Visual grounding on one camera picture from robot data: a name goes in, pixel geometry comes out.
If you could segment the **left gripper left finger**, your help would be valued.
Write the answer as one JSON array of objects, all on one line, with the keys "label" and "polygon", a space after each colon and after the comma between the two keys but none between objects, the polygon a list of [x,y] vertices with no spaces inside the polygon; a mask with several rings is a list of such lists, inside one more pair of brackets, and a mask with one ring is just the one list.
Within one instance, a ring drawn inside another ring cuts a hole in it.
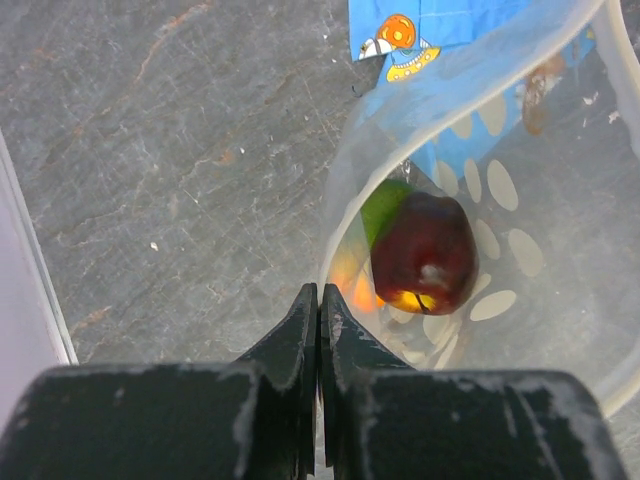
[{"label": "left gripper left finger", "polygon": [[5,479],[304,479],[315,471],[317,288],[230,363],[48,369],[1,437]]}]

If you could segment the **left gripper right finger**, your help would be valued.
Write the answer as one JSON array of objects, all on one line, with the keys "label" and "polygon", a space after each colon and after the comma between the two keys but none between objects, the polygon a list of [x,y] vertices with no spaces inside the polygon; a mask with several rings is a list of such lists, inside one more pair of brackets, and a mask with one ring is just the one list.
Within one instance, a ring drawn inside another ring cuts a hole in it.
[{"label": "left gripper right finger", "polygon": [[325,461],[338,479],[624,479],[593,395],[558,370],[417,370],[326,285]]}]

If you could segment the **green orange mango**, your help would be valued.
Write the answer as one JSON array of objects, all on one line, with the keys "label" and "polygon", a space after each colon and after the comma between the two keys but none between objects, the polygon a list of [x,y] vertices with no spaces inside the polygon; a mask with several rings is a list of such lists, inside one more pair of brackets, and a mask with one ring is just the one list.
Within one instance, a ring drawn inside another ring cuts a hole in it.
[{"label": "green orange mango", "polygon": [[385,179],[360,208],[331,261],[329,282],[361,313],[370,314],[385,305],[375,293],[371,253],[377,238],[413,190],[404,180]]}]

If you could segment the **dark red purple fruit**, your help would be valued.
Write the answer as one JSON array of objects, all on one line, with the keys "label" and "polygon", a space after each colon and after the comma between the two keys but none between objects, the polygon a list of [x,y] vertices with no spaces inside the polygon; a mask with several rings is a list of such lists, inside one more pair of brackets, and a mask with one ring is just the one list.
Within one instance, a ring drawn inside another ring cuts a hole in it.
[{"label": "dark red purple fruit", "polygon": [[447,196],[413,191],[373,243],[375,294],[398,310],[449,315],[471,296],[479,253],[470,220]]}]

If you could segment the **clear zip top bag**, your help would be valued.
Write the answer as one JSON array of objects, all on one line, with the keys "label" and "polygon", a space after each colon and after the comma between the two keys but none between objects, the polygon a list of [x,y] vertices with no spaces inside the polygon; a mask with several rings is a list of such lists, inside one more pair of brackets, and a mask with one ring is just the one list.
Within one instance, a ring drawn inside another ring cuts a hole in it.
[{"label": "clear zip top bag", "polygon": [[[377,83],[360,98],[328,171],[317,279],[333,284],[339,243],[385,179],[451,197],[479,253],[470,299],[445,316],[365,314],[341,293],[353,314],[419,368],[568,371],[610,416],[639,391],[639,62],[620,2],[527,2],[426,86]],[[413,162],[585,27],[595,47],[550,90],[541,134],[515,126],[461,175]]]}]

